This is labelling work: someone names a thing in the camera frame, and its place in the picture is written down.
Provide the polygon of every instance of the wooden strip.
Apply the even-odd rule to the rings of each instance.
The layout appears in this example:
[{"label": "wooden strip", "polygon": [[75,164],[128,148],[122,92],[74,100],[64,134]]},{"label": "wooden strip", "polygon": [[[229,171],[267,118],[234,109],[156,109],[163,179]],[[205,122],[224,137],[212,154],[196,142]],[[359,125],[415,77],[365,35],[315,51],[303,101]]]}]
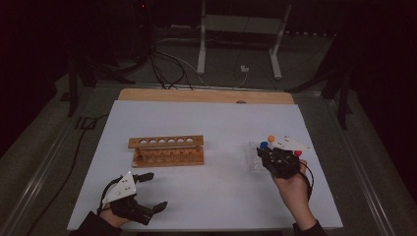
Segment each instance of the wooden strip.
[{"label": "wooden strip", "polygon": [[294,104],[287,92],[124,88],[119,100]]}]

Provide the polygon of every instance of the orange ball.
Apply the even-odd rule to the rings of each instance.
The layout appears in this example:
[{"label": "orange ball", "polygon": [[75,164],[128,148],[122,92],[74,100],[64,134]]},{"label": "orange ball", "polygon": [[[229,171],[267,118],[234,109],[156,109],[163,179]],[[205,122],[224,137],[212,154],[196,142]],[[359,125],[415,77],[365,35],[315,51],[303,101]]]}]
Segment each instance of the orange ball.
[{"label": "orange ball", "polygon": [[268,136],[268,142],[272,143],[275,141],[275,136]]}]

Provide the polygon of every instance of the wrist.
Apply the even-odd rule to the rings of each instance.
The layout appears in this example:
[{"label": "wrist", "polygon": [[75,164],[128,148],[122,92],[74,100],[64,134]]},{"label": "wrist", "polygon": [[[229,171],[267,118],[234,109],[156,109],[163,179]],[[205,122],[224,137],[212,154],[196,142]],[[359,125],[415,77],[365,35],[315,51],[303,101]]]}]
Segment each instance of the wrist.
[{"label": "wrist", "polygon": [[115,228],[120,228],[125,223],[119,216],[114,215],[111,210],[103,210],[98,216]]},{"label": "wrist", "polygon": [[302,231],[313,227],[317,223],[316,218],[313,216],[308,206],[293,209],[291,210],[291,214]]}]

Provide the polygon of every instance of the small object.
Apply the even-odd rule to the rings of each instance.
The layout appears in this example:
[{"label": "small object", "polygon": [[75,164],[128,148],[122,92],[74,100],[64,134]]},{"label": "small object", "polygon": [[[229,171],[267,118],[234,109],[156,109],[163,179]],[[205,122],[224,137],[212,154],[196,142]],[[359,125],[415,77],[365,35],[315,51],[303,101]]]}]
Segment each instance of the small object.
[{"label": "small object", "polygon": [[275,141],[275,136],[268,136],[268,142],[272,143]]},{"label": "small object", "polygon": [[294,155],[300,156],[303,153],[301,150],[294,150]]},{"label": "small object", "polygon": [[262,142],[261,144],[260,144],[260,149],[264,149],[264,148],[266,148],[268,146],[268,142]]}]

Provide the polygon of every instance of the white object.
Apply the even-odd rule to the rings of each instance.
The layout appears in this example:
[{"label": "white object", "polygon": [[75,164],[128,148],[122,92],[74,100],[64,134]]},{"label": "white object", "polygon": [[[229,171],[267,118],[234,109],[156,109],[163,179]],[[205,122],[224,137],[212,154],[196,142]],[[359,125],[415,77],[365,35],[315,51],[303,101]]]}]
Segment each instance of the white object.
[{"label": "white object", "polygon": [[308,147],[303,143],[292,139],[289,136],[285,136],[284,139],[278,142],[273,142],[271,145],[273,147],[281,148],[284,150],[312,150],[311,147]]},{"label": "white object", "polygon": [[136,185],[133,179],[132,172],[129,171],[107,194],[107,196],[103,199],[102,202],[104,204],[108,204],[134,194],[136,194]]}]

